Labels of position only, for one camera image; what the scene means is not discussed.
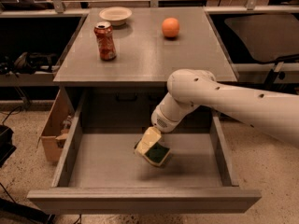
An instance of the cardboard box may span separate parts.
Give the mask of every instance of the cardboard box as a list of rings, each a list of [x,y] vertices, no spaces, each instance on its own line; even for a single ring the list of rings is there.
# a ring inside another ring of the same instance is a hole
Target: cardboard box
[[[61,156],[65,140],[57,139],[57,137],[62,134],[63,122],[68,115],[70,111],[67,102],[58,92],[40,137],[47,161],[56,162]]]

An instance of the orange ball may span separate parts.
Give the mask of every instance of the orange ball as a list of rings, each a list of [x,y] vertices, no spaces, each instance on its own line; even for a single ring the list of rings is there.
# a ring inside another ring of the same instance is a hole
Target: orange ball
[[[162,23],[162,32],[165,37],[173,38],[178,35],[179,23],[178,19],[168,18]]]

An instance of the red can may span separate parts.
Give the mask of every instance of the red can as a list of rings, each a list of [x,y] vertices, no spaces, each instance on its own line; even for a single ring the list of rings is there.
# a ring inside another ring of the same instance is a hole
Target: red can
[[[113,28],[108,21],[98,22],[94,27],[100,57],[102,60],[108,61],[116,57],[116,50],[113,42]]]

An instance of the floor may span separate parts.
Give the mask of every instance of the floor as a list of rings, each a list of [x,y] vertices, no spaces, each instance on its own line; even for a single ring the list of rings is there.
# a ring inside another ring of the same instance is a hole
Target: floor
[[[9,112],[17,104],[0,103],[1,112]],[[34,206],[26,199],[31,189],[47,189],[55,164],[46,161],[38,144],[50,112],[48,104],[34,103],[27,111],[11,115],[5,124],[14,131],[17,150],[0,169],[0,182],[17,203]],[[0,113],[0,121],[5,118]],[[221,121],[232,151],[233,164],[242,189],[259,189],[262,198],[245,214],[200,215],[83,215],[81,223],[197,223],[197,224],[297,224],[299,223],[299,148],[284,144],[233,119]],[[8,199],[1,190],[0,197]],[[55,223],[72,224],[78,215],[57,216]],[[0,211],[1,224],[33,223],[22,217]]]

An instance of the white bowl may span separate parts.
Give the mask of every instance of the white bowl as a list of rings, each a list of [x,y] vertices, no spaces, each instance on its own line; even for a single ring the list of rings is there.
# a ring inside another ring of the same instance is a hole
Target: white bowl
[[[109,21],[112,26],[120,26],[132,15],[132,11],[126,7],[110,7],[103,9],[99,16],[105,21]]]

